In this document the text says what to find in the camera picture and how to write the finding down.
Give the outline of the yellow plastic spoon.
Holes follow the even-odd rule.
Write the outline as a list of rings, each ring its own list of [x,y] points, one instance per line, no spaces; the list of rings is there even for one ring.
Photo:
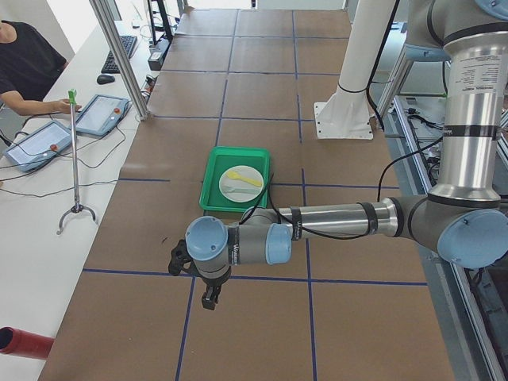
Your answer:
[[[256,179],[251,179],[249,177],[245,177],[235,171],[227,171],[225,174],[229,179],[240,180],[242,182],[251,184],[255,187],[262,187],[263,186],[263,183],[261,181],[256,180]]]

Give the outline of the pale green plastic fork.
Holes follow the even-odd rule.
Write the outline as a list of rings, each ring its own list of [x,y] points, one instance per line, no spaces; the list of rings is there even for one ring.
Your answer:
[[[221,187],[221,192],[224,194],[228,193],[242,193],[242,194],[259,194],[261,192],[260,188],[238,188],[238,187],[231,187],[228,185],[223,185]]]

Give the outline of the white round plate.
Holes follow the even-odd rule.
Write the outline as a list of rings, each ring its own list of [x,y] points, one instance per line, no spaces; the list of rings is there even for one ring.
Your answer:
[[[263,183],[263,186],[262,187],[255,187],[251,184],[242,182],[240,180],[229,179],[225,174],[227,171],[235,171],[245,177],[259,180]],[[238,188],[253,188],[253,189],[260,188],[262,191],[264,188],[264,178],[261,175],[261,173],[254,167],[249,167],[249,166],[245,166],[245,165],[238,165],[238,166],[226,169],[225,172],[221,175],[221,177],[219,179],[219,184],[218,184],[220,192],[221,192],[221,187],[223,185],[228,185],[231,187],[238,187]],[[221,192],[221,194],[224,195],[230,201],[242,203],[242,202],[252,201],[254,198],[259,196],[261,194],[261,192],[259,194],[242,194],[242,193],[224,194]]]

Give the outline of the green plastic tray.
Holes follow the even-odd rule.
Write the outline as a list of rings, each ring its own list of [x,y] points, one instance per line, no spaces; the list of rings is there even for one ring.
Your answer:
[[[270,153],[265,148],[250,147],[227,147],[218,146],[211,150],[205,177],[202,185],[202,193],[199,205],[204,210],[243,212],[256,202],[260,206],[267,205],[267,196],[262,193],[249,202],[233,202],[228,200],[219,191],[219,179],[226,169],[238,165],[245,165],[257,169],[264,178],[266,185],[270,172]]]

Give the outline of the red cylinder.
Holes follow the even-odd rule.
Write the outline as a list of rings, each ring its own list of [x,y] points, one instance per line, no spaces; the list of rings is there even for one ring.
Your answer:
[[[46,360],[54,339],[12,327],[1,328],[1,354]]]

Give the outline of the far teach pendant tablet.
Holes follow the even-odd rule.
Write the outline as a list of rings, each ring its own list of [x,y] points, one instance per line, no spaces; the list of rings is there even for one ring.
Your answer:
[[[76,132],[104,137],[123,119],[129,107],[130,101],[127,98],[96,94],[79,111]]]

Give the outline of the teach pendant tablet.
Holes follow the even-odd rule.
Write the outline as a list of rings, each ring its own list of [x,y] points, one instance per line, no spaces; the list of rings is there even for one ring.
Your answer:
[[[104,137],[123,119],[129,107],[130,101],[127,98],[96,94],[79,111],[76,132]]]
[[[44,166],[70,144],[71,130],[58,121],[50,121],[12,143],[4,151],[4,156],[18,170],[28,172]]]

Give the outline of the near teach pendant tablet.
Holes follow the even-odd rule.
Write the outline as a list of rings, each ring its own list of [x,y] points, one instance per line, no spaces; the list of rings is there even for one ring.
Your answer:
[[[28,172],[44,166],[70,144],[71,130],[58,121],[50,121],[12,143],[4,151],[4,156],[18,170]]]

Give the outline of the black power strip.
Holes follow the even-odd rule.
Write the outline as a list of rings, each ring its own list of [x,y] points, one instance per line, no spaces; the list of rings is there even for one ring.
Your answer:
[[[165,38],[159,40],[157,44],[149,45],[150,56],[148,58],[148,66],[151,71],[161,70],[169,47],[170,42]]]

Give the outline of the black computer mouse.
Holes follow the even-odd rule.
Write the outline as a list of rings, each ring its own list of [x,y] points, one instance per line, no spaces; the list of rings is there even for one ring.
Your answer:
[[[111,74],[100,74],[96,79],[96,82],[99,85],[113,83],[114,81],[115,81],[115,77]]]

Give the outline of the reacher grabber tool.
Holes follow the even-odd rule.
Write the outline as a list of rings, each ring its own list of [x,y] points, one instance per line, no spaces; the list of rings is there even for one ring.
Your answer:
[[[77,102],[75,100],[77,92],[75,89],[70,89],[68,91],[68,100],[70,105],[70,115],[71,115],[71,153],[72,153],[72,171],[73,171],[73,191],[74,191],[74,204],[73,206],[66,211],[60,218],[59,226],[56,231],[56,234],[59,236],[64,231],[64,220],[70,214],[79,214],[81,212],[88,211],[91,215],[92,221],[97,221],[97,215],[93,209],[88,206],[84,206],[80,202],[80,193],[79,193],[79,169],[78,169],[78,155],[77,155],[77,132],[76,132],[76,106]]]

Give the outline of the person in black shirt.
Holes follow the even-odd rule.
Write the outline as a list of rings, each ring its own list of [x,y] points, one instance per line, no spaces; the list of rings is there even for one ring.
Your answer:
[[[68,99],[44,99],[67,66],[67,59],[33,26],[1,22],[1,100],[16,114],[69,114]]]

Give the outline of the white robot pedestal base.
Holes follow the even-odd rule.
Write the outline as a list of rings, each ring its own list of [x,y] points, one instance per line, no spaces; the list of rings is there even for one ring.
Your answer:
[[[397,8],[396,0],[358,2],[337,89],[327,102],[314,104],[319,139],[373,138],[368,88]]]

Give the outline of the aluminium frame post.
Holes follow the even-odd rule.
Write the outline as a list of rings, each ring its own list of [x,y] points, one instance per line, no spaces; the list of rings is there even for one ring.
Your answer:
[[[110,51],[114,54],[121,78],[135,106],[137,115],[141,121],[144,121],[148,118],[148,108],[137,85],[137,79],[127,53],[121,43],[112,11],[105,0],[90,0],[90,5],[110,47]]]

